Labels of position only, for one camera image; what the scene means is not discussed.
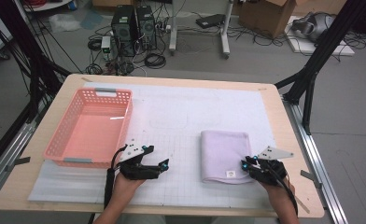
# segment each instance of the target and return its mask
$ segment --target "cable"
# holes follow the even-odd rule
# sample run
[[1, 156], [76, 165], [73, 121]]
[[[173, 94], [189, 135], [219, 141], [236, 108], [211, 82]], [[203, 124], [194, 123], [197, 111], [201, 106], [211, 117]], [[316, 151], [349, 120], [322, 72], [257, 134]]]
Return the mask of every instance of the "cable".
[[[28, 8], [39, 5], [41, 4], [31, 2]], [[67, 77], [70, 73], [52, 60], [47, 43], [43, 45], [41, 39], [35, 39], [28, 24], [22, 19], [15, 1], [0, 2], [0, 20], [5, 24], [18, 44], [18, 48], [14, 47], [3, 32], [0, 31], [0, 39], [10, 49], [12, 56], [16, 60], [21, 70], [22, 79], [31, 96], [29, 109], [29, 120], [31, 120], [38, 113], [38, 103], [41, 99], [45, 96], [53, 98], [62, 86], [63, 79], [61, 77]], [[26, 83], [24, 76], [30, 78], [30, 85]]]
[[177, 14], [180, 12], [180, 10], [183, 8], [183, 6], [186, 4], [186, 0], [184, 0], [182, 6], [180, 7], [180, 9], [177, 11], [177, 13], [174, 15], [174, 17], [177, 16]]
[[120, 148], [119, 150], [116, 151], [116, 153], [114, 153], [113, 155], [113, 159], [111, 160], [111, 163], [110, 163], [110, 169], [113, 169], [113, 170], [117, 170], [119, 169], [120, 167], [120, 163], [118, 162], [116, 165], [115, 165], [115, 162], [116, 162], [116, 158], [117, 156], [119, 155], [119, 153], [121, 153], [122, 151], [125, 150], [125, 148], [127, 148], [127, 144], [125, 144], [124, 147]]
[[119, 63], [118, 66], [119, 66], [119, 68], [116, 70], [120, 71], [120, 73], [123, 76], [128, 76], [134, 70], [134, 64], [132, 62], [128, 62], [128, 61]]
[[181, 52], [181, 53], [183, 53], [183, 54], [186, 54], [186, 55], [193, 55], [193, 54], [197, 54], [197, 53], [199, 53], [199, 52], [202, 52], [202, 51], [205, 51], [205, 50], [207, 50], [207, 49], [212, 49], [214, 46], [212, 46], [212, 47], [208, 47], [208, 48], [204, 48], [204, 49], [199, 49], [199, 50], [197, 50], [197, 51], [194, 51], [194, 52], [189, 52], [189, 50], [191, 49], [191, 47], [190, 47], [190, 45], [188, 45], [187, 43], [186, 43], [186, 39], [184, 39], [184, 38], [178, 38], [177, 40], [182, 40], [182, 44], [180, 44], [180, 41], [179, 42], [177, 42], [177, 44], [176, 44], [176, 50], [177, 51], [179, 51], [179, 52]]
[[137, 56], [137, 55], [140, 55], [140, 54], [138, 54], [139, 49], [136, 47], [136, 45], [137, 45], [138, 43], [139, 43], [139, 42], [138, 42], [138, 41], [136, 41], [136, 42], [135, 42], [135, 44], [134, 44], [134, 51], [135, 51], [135, 55], [134, 55], [134, 57], [133, 57], [132, 63], [133, 63], [133, 65], [134, 65], [134, 68], [135, 68], [135, 69], [136, 69], [136, 68], [141, 69], [141, 70], [145, 73], [145, 77], [147, 77], [147, 76], [148, 76], [148, 72], [146, 72], [146, 70], [145, 70], [145, 69], [143, 69], [141, 66], [136, 65], [136, 64], [135, 64], [135, 62], [134, 62], [134, 59], [136, 58], [136, 56]]
[[165, 9], [165, 12], [166, 12], [166, 15], [168, 15], [168, 19], [171, 17], [170, 15], [169, 15], [169, 12], [168, 12], [168, 9], [166, 9], [166, 4], [165, 3], [162, 3], [163, 4], [163, 8]]
[[[33, 11], [33, 9], [30, 7], [31, 13], [35, 15], [35, 12]], [[52, 32], [47, 28], [46, 25], [44, 25], [43, 21], [39, 20], [38, 18], [35, 17], [35, 20], [37, 22], [39, 22], [39, 24], [42, 26], [40, 28], [40, 30], [46, 30], [48, 32], [48, 34], [52, 37], [52, 39], [55, 41], [55, 43], [60, 47], [60, 49], [63, 51], [63, 53], [66, 55], [66, 57], [70, 60], [70, 62], [76, 67], [76, 69], [79, 71], [79, 73], [82, 73], [82, 71], [78, 68], [77, 64], [75, 63], [75, 61], [73, 61], [73, 59], [70, 57], [70, 55], [66, 52], [66, 50], [61, 46], [61, 44], [58, 42], [58, 40], [54, 37], [54, 35], [52, 34]]]
[[161, 54], [150, 53], [145, 58], [145, 66], [152, 69], [160, 69], [166, 65], [165, 57]]
[[203, 16], [201, 16], [201, 14], [200, 13], [198, 13], [198, 12], [191, 12], [192, 14], [195, 14], [195, 15], [197, 15], [197, 16], [199, 16], [201, 19], [203, 18]]
[[202, 34], [212, 34], [212, 35], [218, 35], [219, 34], [219, 31], [220, 31], [220, 27], [218, 27], [217, 30], [215, 31], [211, 31], [208, 29], [206, 30], [201, 30], [201, 29], [197, 29], [197, 28], [194, 28], [194, 27], [189, 27], [189, 26], [183, 26], [183, 25], [178, 25], [177, 26], [178, 28], [183, 28], [183, 29], [177, 29], [178, 31], [194, 31], [194, 32], [197, 32], [197, 33], [202, 33]]
[[[102, 47], [102, 39], [100, 38], [95, 38], [95, 39], [92, 39], [88, 42], [88, 48], [91, 50], [91, 54], [90, 54], [90, 65], [88, 65], [86, 68], [85, 68], [85, 71], [87, 74], [95, 74], [95, 75], [102, 75], [104, 73], [104, 71], [102, 70], [101, 66], [96, 62], [96, 59], [98, 59], [98, 56], [99, 54], [102, 52], [101, 51], [101, 47]], [[93, 52], [98, 52], [96, 54], [96, 57], [93, 58]]]
[[[30, 8], [30, 10], [31, 10], [31, 11], [33, 11], [33, 7], [32, 7], [31, 5], [29, 5], [28, 7]], [[40, 24], [39, 24], [39, 21], [38, 21], [38, 19], [37, 19], [37, 18], [35, 18], [35, 21], [36, 21], [36, 23], [37, 23], [38, 27], [40, 27]], [[32, 23], [31, 23], [31, 22], [29, 22], [29, 23], [30, 23], [30, 25], [31, 25], [32, 29], [34, 30], [34, 29], [35, 29], [35, 27], [32, 25]], [[48, 51], [46, 51], [46, 49], [45, 49], [45, 47], [44, 47], [44, 45], [43, 45], [43, 42], [40, 40], [39, 35], [35, 35], [35, 36], [37, 37], [38, 43], [41, 45], [41, 47], [42, 47], [43, 51], [46, 53], [47, 57], [51, 58], [51, 60], [54, 62], [54, 59], [52, 58], [51, 51], [49, 50], [49, 44], [47, 43], [46, 37], [44, 37], [43, 29], [41, 29], [41, 28], [40, 28], [39, 30], [40, 30], [41, 35], [43, 36], [44, 43], [45, 43], [45, 45], [47, 46], [47, 50], [48, 50]]]

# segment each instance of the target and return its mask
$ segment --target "desk leg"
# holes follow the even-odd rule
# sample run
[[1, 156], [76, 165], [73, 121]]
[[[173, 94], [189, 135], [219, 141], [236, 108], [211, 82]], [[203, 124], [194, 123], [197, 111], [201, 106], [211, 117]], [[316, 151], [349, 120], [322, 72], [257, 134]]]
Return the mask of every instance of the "desk leg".
[[177, 40], [177, 26], [176, 26], [176, 16], [175, 13], [175, 0], [172, 1], [172, 25], [171, 25], [171, 36], [169, 39], [169, 51], [173, 56], [176, 50], [176, 40]]
[[226, 59], [230, 57], [230, 47], [229, 47], [229, 40], [227, 38], [227, 31], [229, 29], [230, 16], [232, 15], [232, 6], [233, 6], [233, 0], [229, 0], [229, 4], [227, 5], [227, 12], [224, 21], [224, 26], [220, 30], [221, 45], [223, 47], [223, 54]]

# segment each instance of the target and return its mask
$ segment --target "towel label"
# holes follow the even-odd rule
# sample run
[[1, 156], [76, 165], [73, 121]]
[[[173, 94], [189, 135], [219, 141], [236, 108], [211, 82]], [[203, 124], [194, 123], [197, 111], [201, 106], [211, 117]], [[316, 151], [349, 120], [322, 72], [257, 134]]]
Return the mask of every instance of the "towel label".
[[226, 171], [227, 178], [236, 178], [235, 171]]

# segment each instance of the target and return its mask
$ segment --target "gray floor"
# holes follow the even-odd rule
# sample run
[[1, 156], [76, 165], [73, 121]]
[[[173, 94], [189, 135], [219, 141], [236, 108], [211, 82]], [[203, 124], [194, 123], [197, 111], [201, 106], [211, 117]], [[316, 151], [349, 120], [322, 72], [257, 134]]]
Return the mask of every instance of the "gray floor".
[[[68, 12], [64, 8], [53, 13], [72, 13], [77, 20], [88, 16], [88, 9]], [[195, 17], [180, 19], [194, 27]], [[97, 28], [110, 23], [103, 18], [96, 28], [55, 34], [56, 38], [80, 69], [89, 63], [87, 37]], [[145, 68], [148, 77], [174, 77], [239, 82], [276, 83], [298, 72], [308, 57], [292, 53], [289, 44], [282, 47], [260, 46], [252, 35], [230, 38], [231, 56], [221, 55], [217, 36], [179, 33], [175, 56], [164, 53], [167, 64], [163, 69]], [[54, 59], [70, 71], [77, 71], [56, 44], [51, 44]], [[320, 156], [328, 170], [331, 183], [350, 223], [366, 223], [366, 48], [354, 49], [354, 57], [330, 58], [321, 70], [315, 89], [311, 131]], [[132, 76], [143, 77], [142, 70]], [[0, 60], [0, 138], [28, 103], [29, 97], [18, 66], [13, 60]], [[90, 214], [37, 213], [0, 211], [0, 223], [87, 223]], [[193, 223], [188, 217], [168, 217], [169, 223]], [[203, 218], [196, 223], [206, 222]], [[275, 223], [259, 218], [257, 223]], [[302, 219], [302, 223], [331, 223], [326, 215], [321, 219]]]

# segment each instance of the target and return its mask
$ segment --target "cardboard box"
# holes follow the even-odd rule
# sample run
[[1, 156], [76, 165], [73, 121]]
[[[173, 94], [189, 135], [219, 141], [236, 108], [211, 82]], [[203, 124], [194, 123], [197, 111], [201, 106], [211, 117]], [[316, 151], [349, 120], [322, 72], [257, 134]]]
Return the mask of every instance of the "cardboard box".
[[284, 32], [296, 5], [306, 0], [260, 0], [245, 2], [239, 14], [239, 24], [261, 35], [276, 38]]
[[308, 1], [305, 4], [294, 8], [293, 15], [305, 16], [308, 12], [326, 12], [331, 15], [337, 15], [343, 8], [346, 0], [316, 0]]
[[136, 6], [136, 0], [92, 0], [92, 5], [97, 8], [114, 9], [118, 5]]

